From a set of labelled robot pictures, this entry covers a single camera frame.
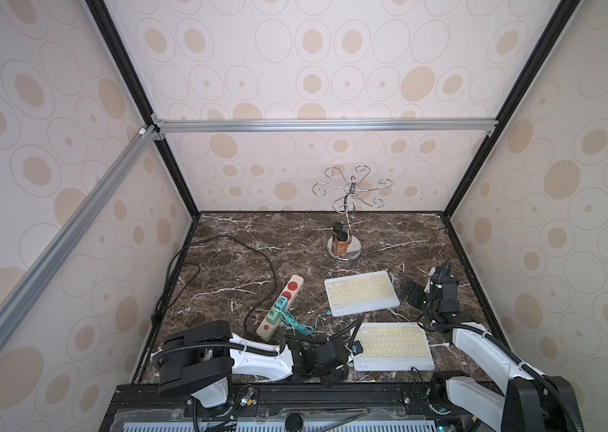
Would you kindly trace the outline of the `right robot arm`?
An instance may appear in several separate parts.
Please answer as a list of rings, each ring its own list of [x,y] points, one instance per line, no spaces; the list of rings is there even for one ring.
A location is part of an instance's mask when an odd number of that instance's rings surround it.
[[[459,372],[435,373],[426,398],[437,414],[469,412],[495,431],[583,431],[577,396],[561,376],[545,374],[460,310],[449,261],[432,269],[422,287],[406,281],[400,298],[420,311],[418,325],[470,357],[498,387],[493,391]]]

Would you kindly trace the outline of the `light green charger plug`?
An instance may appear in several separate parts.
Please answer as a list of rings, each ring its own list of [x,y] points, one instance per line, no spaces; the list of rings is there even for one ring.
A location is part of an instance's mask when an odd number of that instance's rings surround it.
[[[282,312],[276,308],[271,309],[266,315],[266,321],[272,325],[276,325],[282,318]]]

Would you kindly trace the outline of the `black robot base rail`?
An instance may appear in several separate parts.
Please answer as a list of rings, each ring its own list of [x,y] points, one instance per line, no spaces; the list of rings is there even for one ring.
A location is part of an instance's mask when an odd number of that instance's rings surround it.
[[[156,386],[122,385],[102,431],[487,431],[462,408],[441,412],[423,383],[237,385],[228,402],[206,409],[184,397],[163,399]]]

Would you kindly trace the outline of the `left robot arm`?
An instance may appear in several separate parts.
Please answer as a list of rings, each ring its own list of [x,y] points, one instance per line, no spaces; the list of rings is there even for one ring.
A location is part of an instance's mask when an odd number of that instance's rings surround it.
[[[349,363],[364,352],[358,340],[361,320],[321,341],[287,336],[278,345],[258,343],[230,331],[216,320],[168,336],[151,356],[159,373],[158,395],[186,396],[210,409],[228,402],[234,375],[270,382],[306,383],[317,379],[325,387],[343,383]]]

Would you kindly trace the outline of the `beige red power strip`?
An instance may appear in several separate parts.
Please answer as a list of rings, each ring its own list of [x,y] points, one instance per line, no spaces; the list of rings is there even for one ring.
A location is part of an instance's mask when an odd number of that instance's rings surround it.
[[[300,275],[293,275],[289,279],[276,297],[272,307],[266,313],[266,317],[258,326],[257,336],[264,341],[269,341],[275,331],[281,326],[289,327],[293,330],[297,329],[298,324],[291,315],[291,306],[303,285],[304,279]]]

